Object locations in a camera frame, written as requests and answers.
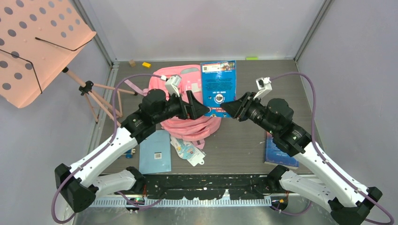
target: light blue folder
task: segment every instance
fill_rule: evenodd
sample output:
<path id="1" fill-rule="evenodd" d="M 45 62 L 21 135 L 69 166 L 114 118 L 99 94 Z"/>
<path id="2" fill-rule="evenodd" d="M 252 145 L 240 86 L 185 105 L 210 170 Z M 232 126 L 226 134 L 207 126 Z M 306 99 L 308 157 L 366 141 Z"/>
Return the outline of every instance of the light blue folder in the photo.
<path id="1" fill-rule="evenodd" d="M 170 134 L 157 130 L 139 146 L 139 171 L 142 174 L 171 171 Z"/>

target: pink backpack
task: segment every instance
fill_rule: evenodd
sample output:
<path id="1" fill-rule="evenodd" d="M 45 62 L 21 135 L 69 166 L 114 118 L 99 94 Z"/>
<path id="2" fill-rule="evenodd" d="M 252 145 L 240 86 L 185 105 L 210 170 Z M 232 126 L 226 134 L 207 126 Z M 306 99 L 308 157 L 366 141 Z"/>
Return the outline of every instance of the pink backpack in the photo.
<path id="1" fill-rule="evenodd" d="M 192 90 L 195 98 L 203 103 L 202 96 L 202 81 L 199 65 L 187 65 L 178 67 L 166 67 L 159 69 L 154 72 L 155 75 L 165 75 L 171 77 L 173 75 L 181 76 L 182 80 L 178 86 L 182 98 L 188 102 L 186 95 L 187 90 Z M 126 83 L 140 94 L 146 95 L 147 90 L 143 92 L 137 90 L 137 87 L 130 81 Z M 161 89 L 167 93 L 164 81 L 157 78 L 151 77 L 149 81 L 148 90 L 150 89 Z M 184 141 L 193 142 L 196 147 L 202 149 L 205 145 L 204 138 L 214 133 L 221 123 L 220 117 L 206 117 L 202 116 L 197 120 L 180 120 L 177 117 L 173 117 L 161 123 L 163 129 L 167 130 L 172 136 L 183 139 Z"/>

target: white wall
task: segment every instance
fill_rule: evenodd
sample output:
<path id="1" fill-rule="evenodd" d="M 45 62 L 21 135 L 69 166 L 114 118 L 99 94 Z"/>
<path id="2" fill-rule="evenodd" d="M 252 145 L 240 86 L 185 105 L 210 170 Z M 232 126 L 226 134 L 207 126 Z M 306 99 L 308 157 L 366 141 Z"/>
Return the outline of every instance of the white wall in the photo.
<path id="1" fill-rule="evenodd" d="M 335 1 L 298 66 L 317 91 L 326 151 L 398 215 L 398 1 Z M 312 99 L 306 85 L 308 98 Z M 374 208 L 370 218 L 387 222 Z"/>
<path id="2" fill-rule="evenodd" d="M 292 59 L 323 0 L 82 0 L 119 61 Z"/>
<path id="3" fill-rule="evenodd" d="M 83 80 L 97 83 L 105 83 L 109 73 L 93 42 L 68 67 Z M 94 123 L 78 87 L 61 73 L 25 108 L 17 109 L 0 97 L 1 224 L 54 224 L 50 213 L 54 169 L 87 153 Z M 65 204 L 62 197 L 58 202 Z"/>

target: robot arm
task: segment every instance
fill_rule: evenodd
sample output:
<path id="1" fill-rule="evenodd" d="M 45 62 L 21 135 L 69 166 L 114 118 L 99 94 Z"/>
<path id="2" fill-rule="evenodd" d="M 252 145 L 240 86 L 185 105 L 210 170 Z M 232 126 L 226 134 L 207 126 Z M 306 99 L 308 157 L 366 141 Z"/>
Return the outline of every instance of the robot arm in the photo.
<path id="1" fill-rule="evenodd" d="M 168 79 L 165 83 L 170 93 L 166 100 L 166 93 L 153 89 L 143 98 L 139 109 L 129 115 L 116 131 L 116 137 L 109 143 L 109 137 L 94 151 L 70 165 L 59 165 L 55 169 L 57 188 L 76 169 L 78 171 L 62 188 L 61 195 L 68 202 L 74 212 L 81 212 L 91 205 L 96 197 L 107 195 L 119 190 L 139 191 L 144 185 L 144 177 L 134 167 L 129 167 L 119 173 L 99 176 L 119 156 L 134 148 L 155 132 L 156 124 L 172 117 L 195 120 L 209 111 L 209 108 L 197 101 L 191 91 L 187 91 L 189 103 L 182 100 L 176 86 L 179 76 Z M 101 154 L 89 162 L 84 168 L 81 164 L 110 144 Z"/>
<path id="2" fill-rule="evenodd" d="M 332 164 L 345 178 L 376 202 L 382 196 L 380 190 L 375 187 L 367 188 L 353 179 L 326 155 L 318 143 L 312 143 L 311 135 L 292 122 L 293 110 L 284 99 L 274 98 L 267 106 L 263 106 L 260 99 L 264 93 L 272 89 L 270 81 L 269 78 L 260 78 L 256 82 L 259 92 L 247 92 L 236 101 L 222 103 L 221 108 L 238 121 L 250 119 L 268 131 L 281 151 L 304 164 L 326 186 L 306 180 L 281 165 L 277 166 L 268 177 L 273 179 L 276 186 L 296 192 L 319 204 L 331 212 L 339 224 L 361 224 L 374 205 L 358 193 L 358 190 L 346 184 L 326 163 Z M 326 160 L 323 161 L 319 157 L 314 144 L 321 150 Z"/>

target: barcode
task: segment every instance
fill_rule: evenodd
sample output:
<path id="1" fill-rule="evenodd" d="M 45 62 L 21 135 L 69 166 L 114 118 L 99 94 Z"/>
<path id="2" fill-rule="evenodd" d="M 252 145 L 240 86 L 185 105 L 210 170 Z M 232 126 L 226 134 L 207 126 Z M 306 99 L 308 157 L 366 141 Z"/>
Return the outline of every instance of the barcode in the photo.
<path id="1" fill-rule="evenodd" d="M 155 159 L 161 159 L 161 152 L 155 153 Z"/>

